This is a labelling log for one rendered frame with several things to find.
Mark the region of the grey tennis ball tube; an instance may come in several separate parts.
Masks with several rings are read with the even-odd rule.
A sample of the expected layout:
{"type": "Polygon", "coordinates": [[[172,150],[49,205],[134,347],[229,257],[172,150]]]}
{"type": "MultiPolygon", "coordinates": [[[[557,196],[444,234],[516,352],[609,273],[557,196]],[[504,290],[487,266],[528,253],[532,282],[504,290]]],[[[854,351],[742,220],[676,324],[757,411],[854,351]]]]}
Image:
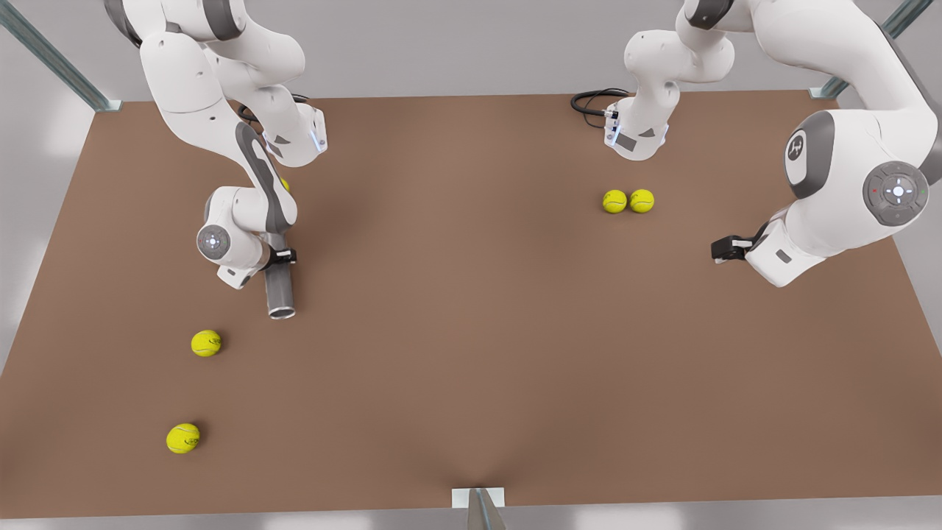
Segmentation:
{"type": "MultiPolygon", "coordinates": [[[[283,234],[263,233],[262,239],[280,250],[289,248],[283,234]]],[[[266,299],[268,300],[269,318],[288,319],[295,315],[295,303],[291,282],[291,264],[265,268],[266,299]]]]}

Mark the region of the silver frame post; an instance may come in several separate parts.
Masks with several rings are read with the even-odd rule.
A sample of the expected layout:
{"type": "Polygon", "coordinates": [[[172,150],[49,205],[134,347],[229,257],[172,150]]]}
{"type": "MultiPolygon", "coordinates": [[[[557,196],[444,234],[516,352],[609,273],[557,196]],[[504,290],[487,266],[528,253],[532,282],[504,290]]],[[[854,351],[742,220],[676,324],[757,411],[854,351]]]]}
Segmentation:
{"type": "Polygon", "coordinates": [[[9,0],[0,0],[0,26],[95,112],[119,112],[122,101],[108,99],[77,67],[50,43],[9,0]]]}
{"type": "Polygon", "coordinates": [[[821,67],[832,78],[824,86],[811,88],[814,99],[835,99],[844,88],[852,87],[866,108],[898,110],[914,105],[929,93],[912,70],[895,41],[905,28],[932,4],[942,0],[899,0],[899,6],[883,24],[865,15],[829,13],[835,19],[834,33],[822,35],[821,44],[835,50],[824,51],[821,67]]]}
{"type": "Polygon", "coordinates": [[[507,530],[499,509],[506,505],[504,487],[452,489],[452,507],[467,510],[467,530],[507,530]]]}

